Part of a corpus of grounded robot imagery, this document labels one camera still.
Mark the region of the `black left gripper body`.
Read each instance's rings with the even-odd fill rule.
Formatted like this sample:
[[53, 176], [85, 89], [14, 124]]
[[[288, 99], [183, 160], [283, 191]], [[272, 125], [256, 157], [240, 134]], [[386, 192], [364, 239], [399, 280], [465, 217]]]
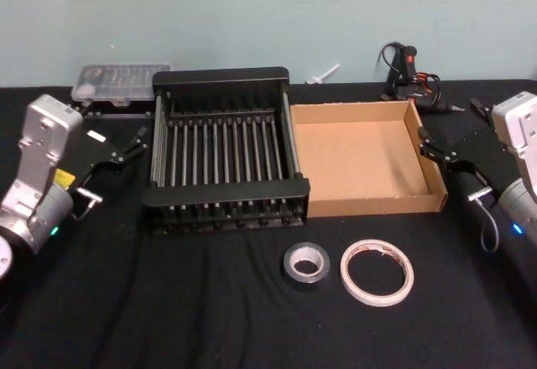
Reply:
[[117, 145], [93, 129], [89, 122], [84, 122], [80, 135], [55, 169], [53, 184], [74, 194], [97, 174], [121, 173], [124, 169], [121, 157], [124, 152]]

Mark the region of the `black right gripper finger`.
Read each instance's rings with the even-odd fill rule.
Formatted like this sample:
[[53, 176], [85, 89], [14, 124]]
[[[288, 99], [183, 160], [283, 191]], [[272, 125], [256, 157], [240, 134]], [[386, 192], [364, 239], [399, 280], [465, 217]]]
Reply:
[[446, 151], [433, 137], [427, 132], [424, 127], [418, 129], [419, 149], [420, 154], [435, 162], [440, 168], [448, 169], [457, 161], [457, 156], [454, 151]]
[[492, 122], [492, 109], [483, 105], [477, 98], [470, 100], [471, 111], [484, 122]]

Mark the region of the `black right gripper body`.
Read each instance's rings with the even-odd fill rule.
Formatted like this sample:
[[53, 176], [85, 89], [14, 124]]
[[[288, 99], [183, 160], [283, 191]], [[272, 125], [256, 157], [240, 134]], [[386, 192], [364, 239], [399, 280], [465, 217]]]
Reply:
[[499, 141], [497, 134], [485, 127], [467, 134], [452, 144], [451, 162], [446, 173], [467, 173], [492, 189], [499, 201], [502, 193], [516, 180], [520, 172], [514, 156]]

